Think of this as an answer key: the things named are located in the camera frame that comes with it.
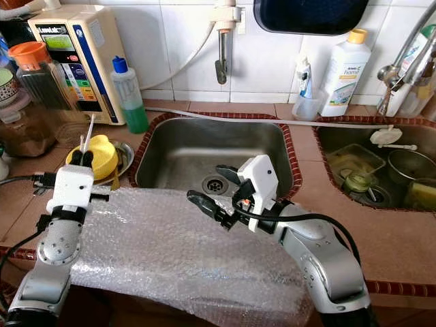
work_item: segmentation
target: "yellow bottle cap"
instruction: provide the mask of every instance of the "yellow bottle cap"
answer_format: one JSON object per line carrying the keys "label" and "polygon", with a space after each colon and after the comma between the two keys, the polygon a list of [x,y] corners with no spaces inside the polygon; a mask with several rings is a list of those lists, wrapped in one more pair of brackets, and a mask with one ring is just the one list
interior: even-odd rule
{"label": "yellow bottle cap", "polygon": [[348,42],[354,43],[354,44],[362,44],[365,42],[365,39],[367,38],[367,31],[364,29],[353,29],[349,33]]}

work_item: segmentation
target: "sink drain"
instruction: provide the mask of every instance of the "sink drain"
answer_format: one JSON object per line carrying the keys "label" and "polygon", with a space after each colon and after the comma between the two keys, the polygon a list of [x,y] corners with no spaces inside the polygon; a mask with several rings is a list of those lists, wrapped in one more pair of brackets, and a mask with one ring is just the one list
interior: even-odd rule
{"label": "sink drain", "polygon": [[229,187],[228,182],[221,176],[209,176],[203,180],[202,188],[207,194],[223,194]]}

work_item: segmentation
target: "stainless steel sink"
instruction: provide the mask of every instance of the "stainless steel sink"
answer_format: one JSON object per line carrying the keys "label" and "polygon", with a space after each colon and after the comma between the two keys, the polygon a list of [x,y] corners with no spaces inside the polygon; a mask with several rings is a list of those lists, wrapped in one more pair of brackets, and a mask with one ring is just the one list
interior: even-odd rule
{"label": "stainless steel sink", "polygon": [[[436,129],[422,125],[396,125],[403,131],[403,136],[397,144],[416,144],[418,152],[436,159]],[[348,129],[320,127],[316,134],[320,141],[322,151],[328,155],[344,146],[357,143],[372,151],[386,161],[386,166],[375,173],[377,180],[373,187],[377,201],[373,201],[368,193],[351,193],[356,201],[369,206],[383,208],[403,208],[403,199],[407,193],[407,186],[401,186],[390,180],[388,176],[388,155],[394,149],[379,149],[369,140],[372,129]]]}
{"label": "stainless steel sink", "polygon": [[195,189],[231,196],[236,186],[219,176],[219,164],[239,168],[248,158],[267,154],[279,178],[278,196],[293,185],[282,130],[270,123],[223,123],[174,118],[154,130],[135,175],[139,187]]}

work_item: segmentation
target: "plate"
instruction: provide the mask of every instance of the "plate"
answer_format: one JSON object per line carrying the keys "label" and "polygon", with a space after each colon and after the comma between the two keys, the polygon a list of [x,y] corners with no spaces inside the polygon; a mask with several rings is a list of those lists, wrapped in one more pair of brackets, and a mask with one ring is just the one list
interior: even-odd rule
{"label": "plate", "polygon": [[[123,161],[123,165],[119,168],[118,177],[120,177],[122,174],[124,174],[127,171],[127,169],[129,169],[131,164],[134,162],[135,150],[133,150],[133,148],[129,144],[124,142],[113,141],[113,140],[111,140],[110,142],[115,146],[116,151],[118,151]],[[108,177],[100,179],[99,181],[95,181],[94,185],[105,185],[111,183],[113,180],[114,180],[114,173],[111,172]]]}

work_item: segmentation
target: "countertop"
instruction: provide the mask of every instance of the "countertop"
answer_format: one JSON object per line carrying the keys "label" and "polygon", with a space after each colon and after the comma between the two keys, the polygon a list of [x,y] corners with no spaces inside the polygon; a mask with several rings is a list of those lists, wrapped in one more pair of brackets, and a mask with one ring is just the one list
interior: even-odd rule
{"label": "countertop", "polygon": [[[146,100],[147,106],[202,112],[250,112],[292,118],[291,104],[229,104]],[[373,108],[352,106],[348,114],[369,116]],[[151,121],[159,113],[149,113]],[[436,215],[412,211],[373,209],[343,195],[328,178],[322,154],[311,127],[290,125],[292,142],[302,173],[302,187],[292,198],[307,210],[340,221],[352,234],[360,251],[365,277],[372,281],[436,285]],[[143,135],[130,134],[126,126],[97,126],[95,134],[130,143],[137,149]],[[52,171],[61,167],[69,149],[56,145],[35,159],[10,158],[10,176]],[[121,186],[129,187],[127,175]],[[51,191],[32,196],[30,183],[0,188],[0,246],[10,247],[34,233],[35,223],[51,198]],[[34,249],[36,240],[25,246]]]}

